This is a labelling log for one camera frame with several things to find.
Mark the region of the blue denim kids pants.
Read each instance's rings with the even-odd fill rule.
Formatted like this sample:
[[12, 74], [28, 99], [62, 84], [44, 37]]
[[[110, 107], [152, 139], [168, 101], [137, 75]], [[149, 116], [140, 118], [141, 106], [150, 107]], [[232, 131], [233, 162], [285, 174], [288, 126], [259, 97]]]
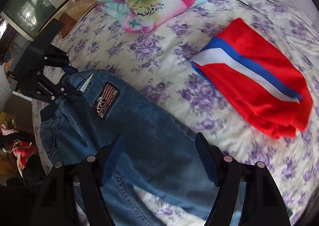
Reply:
[[161, 225], [135, 194], [138, 187], [207, 219], [218, 189], [195, 148], [195, 133], [107, 71], [65, 75], [80, 95], [60, 97], [41, 110], [40, 137], [51, 162], [75, 164], [124, 138], [124, 151], [101, 192], [116, 225]]

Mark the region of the purple floral bed sheet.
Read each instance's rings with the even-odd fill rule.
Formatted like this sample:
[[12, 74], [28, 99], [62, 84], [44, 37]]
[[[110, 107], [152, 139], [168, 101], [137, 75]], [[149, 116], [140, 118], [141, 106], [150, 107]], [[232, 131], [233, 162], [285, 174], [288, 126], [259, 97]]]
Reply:
[[241, 161], [270, 169], [292, 225], [318, 203], [318, 110], [295, 138], [272, 140], [248, 125], [224, 97], [190, 67], [209, 38], [240, 17], [302, 72], [318, 102], [318, 12], [275, 0], [209, 0], [154, 32], [128, 34], [111, 17], [91, 11], [66, 39], [53, 44], [80, 70], [103, 68]]

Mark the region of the red white blue folded garment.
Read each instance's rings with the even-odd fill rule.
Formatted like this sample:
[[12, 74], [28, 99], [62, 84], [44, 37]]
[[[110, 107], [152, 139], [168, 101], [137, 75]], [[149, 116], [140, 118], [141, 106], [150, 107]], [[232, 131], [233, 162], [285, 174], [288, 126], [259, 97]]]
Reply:
[[278, 139], [306, 131], [314, 102], [303, 74], [243, 19], [233, 20], [190, 62], [262, 133]]

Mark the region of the window with white frame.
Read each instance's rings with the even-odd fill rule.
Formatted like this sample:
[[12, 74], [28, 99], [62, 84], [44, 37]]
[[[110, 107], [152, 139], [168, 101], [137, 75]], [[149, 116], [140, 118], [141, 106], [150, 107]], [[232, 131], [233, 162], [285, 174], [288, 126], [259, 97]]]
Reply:
[[33, 40], [55, 11], [50, 0], [8, 0], [1, 18], [26, 39]]

